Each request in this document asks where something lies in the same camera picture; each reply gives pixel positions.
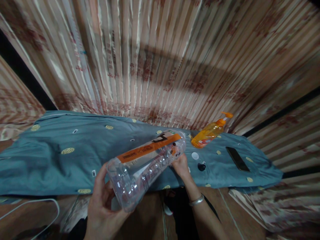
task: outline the charging cable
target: charging cable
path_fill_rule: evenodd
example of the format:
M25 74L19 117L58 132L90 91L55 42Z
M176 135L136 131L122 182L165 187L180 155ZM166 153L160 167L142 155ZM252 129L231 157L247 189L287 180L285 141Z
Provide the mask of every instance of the charging cable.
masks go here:
M53 199L53 198L47 198L47 199L39 199L39 200L30 200L30 201L28 201L28 202L22 203L22 204L20 204L18 207L12 209L10 212L8 212L7 214L5 214L5 215L3 215L2 217L0 217L0 220L2 220L3 218L5 218L6 216L8 216L10 213L14 212L15 210L17 210L17 209L18 209L19 207L21 207L22 205L25 205L25 204L27 204L27 203L42 202L42 201L53 201L53 202L56 204L56 206L57 206L58 213L57 213L57 216L55 217L55 219L54 219L45 229L43 229L41 232L39 232L36 236L34 236L34 237L31 239L31 240L34 240L34 239L36 239L41 233L43 233L45 230L47 230L47 229L54 223L55 220L57 220L57 218L58 218L58 216L59 216L59 214L60 214L60 207L59 207L58 202L57 202L55 199Z

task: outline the white bottle cap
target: white bottle cap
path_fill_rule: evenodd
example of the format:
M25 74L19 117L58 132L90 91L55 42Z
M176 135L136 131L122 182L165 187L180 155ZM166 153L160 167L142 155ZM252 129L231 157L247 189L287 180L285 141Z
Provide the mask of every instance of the white bottle cap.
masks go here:
M191 154L191 157L192 157L194 160L199 159L199 155L198 155L196 152L193 152L193 153Z

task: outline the blue bedsheet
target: blue bedsheet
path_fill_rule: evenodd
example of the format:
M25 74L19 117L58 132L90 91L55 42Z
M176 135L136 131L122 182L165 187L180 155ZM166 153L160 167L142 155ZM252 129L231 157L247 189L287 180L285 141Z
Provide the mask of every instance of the blue bedsheet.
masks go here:
M106 161L154 139L166 129L131 118L48 111L0 154L0 195L90 193L95 176ZM245 137L222 133L205 148L196 149L188 136L195 136L198 131L182 131L187 136L188 165L198 186L263 187L281 181L282 172ZM250 172L237 169L226 146L237 149ZM199 159L194 160L192 152L198 153ZM206 169L201 172L197 165L203 161ZM182 185L168 167L150 190Z

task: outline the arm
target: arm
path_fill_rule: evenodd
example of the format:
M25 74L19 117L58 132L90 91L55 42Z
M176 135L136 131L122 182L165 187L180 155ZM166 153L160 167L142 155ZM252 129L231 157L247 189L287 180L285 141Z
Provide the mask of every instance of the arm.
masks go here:
M190 202L201 197L201 192L188 170L187 157L183 154L172 163L173 168L183 180ZM200 239L229 239L216 215L205 200L192 207L194 220Z

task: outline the bottle label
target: bottle label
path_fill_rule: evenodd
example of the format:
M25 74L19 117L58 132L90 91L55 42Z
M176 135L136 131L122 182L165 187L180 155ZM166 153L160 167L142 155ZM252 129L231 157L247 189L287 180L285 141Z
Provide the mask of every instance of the bottle label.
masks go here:
M138 162L140 162L140 164L144 164L145 161L153 159L158 155L158 153L156 152L157 149L169 145L173 142L176 142L180 139L181 136L178 133L169 130L162 133L151 142L147 142L146 144L141 145L140 147L132 149L124 154L121 154L117 156L117 158L122 163L125 163L128 167L132 167L133 165L136 165Z
M200 147L205 147L208 143L210 143L212 141L212 139L203 139L203 140L200 140L198 142L198 145Z

